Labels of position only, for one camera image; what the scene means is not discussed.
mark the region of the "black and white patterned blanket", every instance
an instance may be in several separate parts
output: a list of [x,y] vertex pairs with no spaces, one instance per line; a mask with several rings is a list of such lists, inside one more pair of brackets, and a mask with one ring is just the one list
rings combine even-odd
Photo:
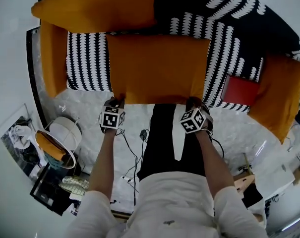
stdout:
[[[259,81],[266,50],[300,54],[300,39],[259,0],[155,0],[158,24],[142,34],[174,34],[210,39],[203,100],[210,107],[248,112],[220,99],[227,74]],[[112,32],[125,34],[132,32]],[[67,87],[112,91],[106,33],[68,33]]]

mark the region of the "red book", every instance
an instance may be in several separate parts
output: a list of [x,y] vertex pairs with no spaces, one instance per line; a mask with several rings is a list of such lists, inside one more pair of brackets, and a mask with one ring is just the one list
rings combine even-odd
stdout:
[[227,75],[221,99],[224,102],[252,106],[259,87],[259,83]]

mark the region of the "forearm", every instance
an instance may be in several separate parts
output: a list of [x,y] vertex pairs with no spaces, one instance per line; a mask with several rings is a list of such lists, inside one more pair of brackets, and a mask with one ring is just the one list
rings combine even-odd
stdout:
[[116,131],[106,131],[95,166],[90,174],[88,191],[95,190],[111,199],[114,183],[114,139]]
[[235,186],[234,178],[231,175],[227,164],[220,157],[219,153],[211,143],[206,131],[196,133],[204,159],[205,175],[210,192],[213,196],[222,188]]

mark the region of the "person's right arm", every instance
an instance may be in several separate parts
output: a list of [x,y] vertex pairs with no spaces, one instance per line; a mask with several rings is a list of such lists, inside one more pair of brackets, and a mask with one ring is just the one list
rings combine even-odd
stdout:
[[247,210],[238,194],[234,178],[206,131],[196,133],[203,154],[205,175],[214,198],[215,219],[230,238],[267,238],[257,219]]

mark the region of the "orange cloth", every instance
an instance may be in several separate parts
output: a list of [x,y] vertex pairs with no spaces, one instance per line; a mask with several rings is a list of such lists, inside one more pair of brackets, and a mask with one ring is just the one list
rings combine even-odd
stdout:
[[66,89],[67,31],[42,21],[40,34],[43,79],[48,96],[54,98]]
[[37,131],[35,134],[36,142],[39,146],[53,158],[61,161],[62,157],[66,154],[65,150],[61,148],[54,140],[47,134]]
[[111,85],[126,104],[182,103],[203,96],[209,40],[107,35]]
[[139,29],[155,24],[154,0],[41,0],[32,14],[73,33]]
[[248,115],[271,131],[283,144],[299,110],[300,62],[267,55],[260,88]]

